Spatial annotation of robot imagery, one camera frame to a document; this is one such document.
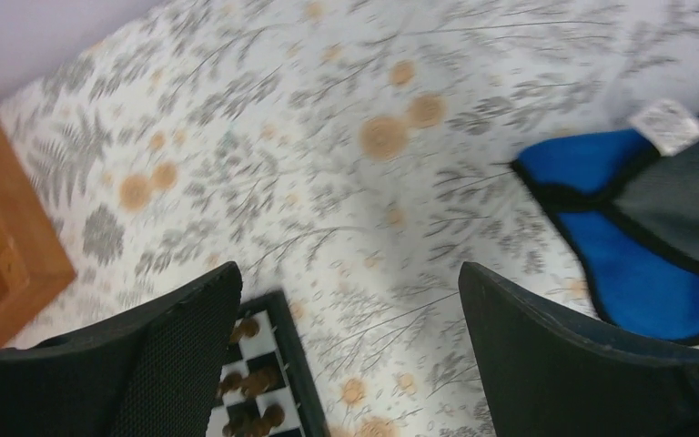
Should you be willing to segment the brown chess pawn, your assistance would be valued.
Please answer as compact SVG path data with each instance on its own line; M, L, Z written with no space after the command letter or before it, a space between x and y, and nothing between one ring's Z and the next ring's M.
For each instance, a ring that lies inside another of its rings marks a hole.
M241 340L255 337L259 331L260 325L255 318L242 319L231 332L229 343L238 344Z

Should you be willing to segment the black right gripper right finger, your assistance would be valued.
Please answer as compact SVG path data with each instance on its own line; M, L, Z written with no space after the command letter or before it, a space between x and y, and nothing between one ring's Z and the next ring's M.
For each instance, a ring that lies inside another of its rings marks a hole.
M616 328L474 262L461 305L500 436L699 436L699 349Z

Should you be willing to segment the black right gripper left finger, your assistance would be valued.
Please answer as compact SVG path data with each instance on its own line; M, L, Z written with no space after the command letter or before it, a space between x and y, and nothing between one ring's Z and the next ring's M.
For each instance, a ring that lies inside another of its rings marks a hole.
M202 436L241 299L227 262L29 349L0 349L0 436Z

